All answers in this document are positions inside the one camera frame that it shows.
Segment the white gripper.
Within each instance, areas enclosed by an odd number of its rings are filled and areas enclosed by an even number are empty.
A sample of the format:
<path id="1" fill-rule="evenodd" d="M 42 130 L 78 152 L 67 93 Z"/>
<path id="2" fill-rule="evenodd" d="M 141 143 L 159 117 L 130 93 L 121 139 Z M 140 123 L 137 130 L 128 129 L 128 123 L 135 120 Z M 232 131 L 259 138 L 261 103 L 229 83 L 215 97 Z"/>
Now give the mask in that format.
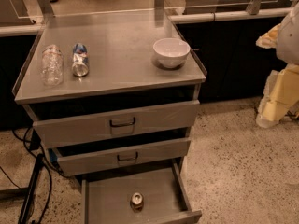
<path id="1" fill-rule="evenodd" d="M 256 45 L 264 49 L 274 49 L 279 28 L 280 24 L 260 36 Z M 262 128 L 279 124 L 287 112 L 299 103 L 299 66 L 288 64 L 280 72 L 273 70 L 268 81 L 256 117 L 256 123 Z"/>

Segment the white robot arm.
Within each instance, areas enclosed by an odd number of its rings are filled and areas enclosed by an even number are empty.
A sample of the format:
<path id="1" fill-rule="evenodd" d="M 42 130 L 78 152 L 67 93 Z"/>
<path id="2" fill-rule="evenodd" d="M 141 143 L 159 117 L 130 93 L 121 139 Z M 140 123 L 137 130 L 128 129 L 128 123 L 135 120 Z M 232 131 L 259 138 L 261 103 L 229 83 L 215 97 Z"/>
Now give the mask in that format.
<path id="1" fill-rule="evenodd" d="M 268 76 L 263 98 L 258 107 L 256 123 L 273 127 L 299 102 L 299 4 L 282 22 L 260 36 L 256 45 L 276 49 L 277 57 L 287 65 Z"/>

